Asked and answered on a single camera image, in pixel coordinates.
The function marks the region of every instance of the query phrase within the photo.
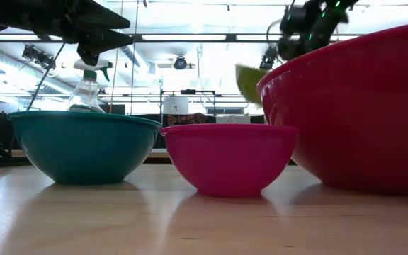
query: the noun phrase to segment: ceiling pipe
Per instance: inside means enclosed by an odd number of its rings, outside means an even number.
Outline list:
[[[155,64],[149,63],[149,61],[145,60],[138,52],[135,52],[132,45],[124,46],[120,48],[120,51],[133,63],[133,67],[136,71],[155,74]]]
[[[15,70],[20,70],[21,73],[29,75],[32,78],[36,78],[38,80],[40,80],[43,76],[43,73],[41,71],[38,71],[30,67],[29,65],[19,62],[18,60],[15,60],[12,57],[9,57],[8,55],[5,55],[1,52],[0,52],[0,65],[4,65]],[[67,93],[70,94],[74,90],[74,88],[72,88],[71,86],[51,77],[47,77],[43,85],[48,86],[64,94]]]

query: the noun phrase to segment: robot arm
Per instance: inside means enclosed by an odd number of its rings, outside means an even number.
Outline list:
[[[346,9],[358,0],[309,0],[292,6],[280,24],[283,36],[278,40],[278,55],[291,60],[329,44],[339,23],[348,23]],[[292,35],[300,35],[298,40]]]
[[[54,35],[78,43],[78,54],[91,66],[102,52],[133,43],[112,30],[129,28],[130,21],[93,0],[0,0],[0,32],[8,27],[33,31],[42,40]]]

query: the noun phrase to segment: security camera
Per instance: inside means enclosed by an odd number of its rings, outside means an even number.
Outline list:
[[[185,69],[187,67],[187,61],[185,61],[185,57],[178,56],[173,66],[177,70]]]

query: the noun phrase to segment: table surface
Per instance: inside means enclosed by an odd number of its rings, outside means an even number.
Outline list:
[[[13,150],[12,156],[13,157],[26,157],[26,155],[20,149]],[[169,154],[166,151],[166,149],[152,149],[148,157],[149,158],[169,158]]]
[[[0,169],[0,254],[408,254],[408,198],[325,188],[298,166],[262,198],[197,195],[172,165],[112,186]]]

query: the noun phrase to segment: bowl rim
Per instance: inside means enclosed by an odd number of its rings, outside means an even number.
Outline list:
[[[264,87],[272,79],[278,77],[280,74],[284,72],[291,70],[292,68],[296,66],[300,66],[308,62],[318,60],[319,58],[325,57],[326,55],[335,55],[339,51],[349,49],[353,47],[354,45],[360,45],[364,43],[381,41],[381,40],[389,40],[398,35],[402,37],[408,35],[408,24],[401,25],[395,28],[388,28],[388,29],[374,32],[374,33],[369,33],[369,34],[362,35],[357,38],[345,40],[343,42],[334,43],[333,45],[328,45],[318,50],[308,52],[305,55],[299,56],[285,64],[282,64],[281,66],[275,68],[272,72],[269,72],[268,74],[266,74],[256,85],[256,92],[258,93],[258,95],[261,95],[261,92],[264,89]]]
[[[109,119],[109,120],[124,120],[136,123],[142,123],[147,125],[155,126],[156,128],[160,128],[163,125],[154,120],[148,120],[145,118],[139,118],[135,116],[125,116],[119,114],[109,114],[109,113],[87,113],[87,112],[79,112],[79,111],[66,111],[66,110],[25,110],[19,111],[15,113],[9,113],[7,115],[7,119],[13,121],[14,119],[18,118],[38,118],[38,117],[45,117],[45,116],[52,116],[52,117],[74,117],[74,118],[95,118],[95,119]]]
[[[281,132],[294,132],[295,134],[298,134],[297,128],[285,125],[239,124],[239,123],[206,123],[206,124],[176,125],[162,128],[160,130],[160,134],[165,136],[172,132],[204,131],[204,130],[281,131]]]

